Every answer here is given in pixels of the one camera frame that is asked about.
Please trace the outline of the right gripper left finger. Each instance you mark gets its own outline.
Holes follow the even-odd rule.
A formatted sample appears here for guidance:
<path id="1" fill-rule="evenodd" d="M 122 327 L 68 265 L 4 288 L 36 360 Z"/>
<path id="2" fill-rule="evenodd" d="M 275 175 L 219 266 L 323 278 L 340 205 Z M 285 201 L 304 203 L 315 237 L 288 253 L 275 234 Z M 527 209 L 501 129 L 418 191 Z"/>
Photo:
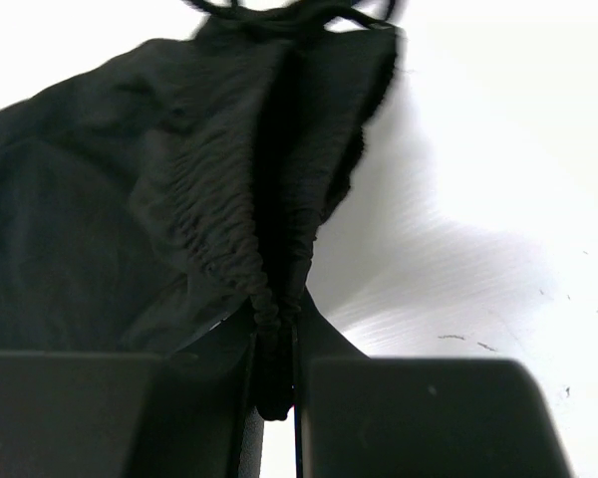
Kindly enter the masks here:
<path id="1" fill-rule="evenodd" d="M 185 350 L 0 352 L 0 477 L 241 477 L 254 337 L 232 318 Z"/>

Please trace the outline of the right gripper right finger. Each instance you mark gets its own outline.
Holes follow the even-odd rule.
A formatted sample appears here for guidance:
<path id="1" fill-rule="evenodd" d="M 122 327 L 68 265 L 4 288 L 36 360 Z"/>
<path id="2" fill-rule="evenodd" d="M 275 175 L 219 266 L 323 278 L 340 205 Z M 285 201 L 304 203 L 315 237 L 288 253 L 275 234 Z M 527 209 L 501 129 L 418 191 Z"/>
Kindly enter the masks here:
<path id="1" fill-rule="evenodd" d="M 510 359 L 369 358 L 304 295 L 294 330 L 300 477 L 567 477 L 543 396 Z"/>

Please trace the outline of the black shorts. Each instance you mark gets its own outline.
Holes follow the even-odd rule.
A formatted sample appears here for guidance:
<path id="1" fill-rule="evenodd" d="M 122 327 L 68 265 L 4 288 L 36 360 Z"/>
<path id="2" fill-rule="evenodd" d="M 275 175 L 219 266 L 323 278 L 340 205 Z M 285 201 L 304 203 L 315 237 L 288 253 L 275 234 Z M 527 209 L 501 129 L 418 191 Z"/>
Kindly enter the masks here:
<path id="1" fill-rule="evenodd" d="M 175 353 L 236 309 L 255 403 L 294 403 L 292 328 L 401 33 L 352 1 L 197 3 L 0 111 L 0 350 Z"/>

